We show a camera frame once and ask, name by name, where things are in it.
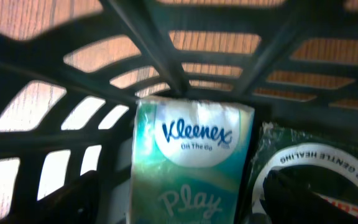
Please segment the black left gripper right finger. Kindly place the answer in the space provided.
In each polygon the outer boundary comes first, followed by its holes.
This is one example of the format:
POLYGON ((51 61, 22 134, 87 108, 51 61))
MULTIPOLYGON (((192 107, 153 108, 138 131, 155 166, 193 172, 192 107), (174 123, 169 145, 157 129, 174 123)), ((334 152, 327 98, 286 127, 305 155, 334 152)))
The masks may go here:
POLYGON ((273 223, 358 223, 358 217, 318 195, 340 196, 344 193, 346 199, 358 196, 356 186, 333 171, 271 170, 262 187, 262 207, 273 223))

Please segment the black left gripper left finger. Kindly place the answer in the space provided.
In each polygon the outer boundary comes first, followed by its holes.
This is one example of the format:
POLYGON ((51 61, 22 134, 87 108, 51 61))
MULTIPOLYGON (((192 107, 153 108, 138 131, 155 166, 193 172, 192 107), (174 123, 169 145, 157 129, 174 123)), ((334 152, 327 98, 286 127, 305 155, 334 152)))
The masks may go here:
POLYGON ((91 170, 37 201, 32 207, 9 214, 0 220, 0 224, 95 223, 99 201, 99 174, 91 170))

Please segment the green round-label packet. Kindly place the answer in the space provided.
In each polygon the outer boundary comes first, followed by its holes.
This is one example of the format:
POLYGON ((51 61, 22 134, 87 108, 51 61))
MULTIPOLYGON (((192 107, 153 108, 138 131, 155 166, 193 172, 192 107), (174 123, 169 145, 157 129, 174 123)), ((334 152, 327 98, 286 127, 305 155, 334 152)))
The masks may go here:
POLYGON ((358 218, 358 144, 264 123, 247 183, 252 213, 266 213, 263 182, 271 170, 358 218))

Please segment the teal Kleenex tissue pack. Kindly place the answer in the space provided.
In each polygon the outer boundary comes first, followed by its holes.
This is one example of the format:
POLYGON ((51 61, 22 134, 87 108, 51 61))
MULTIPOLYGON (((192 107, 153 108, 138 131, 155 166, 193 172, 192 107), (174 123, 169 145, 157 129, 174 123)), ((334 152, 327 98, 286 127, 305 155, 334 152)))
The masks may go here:
POLYGON ((233 223, 254 122, 239 103, 137 105, 128 223, 233 223))

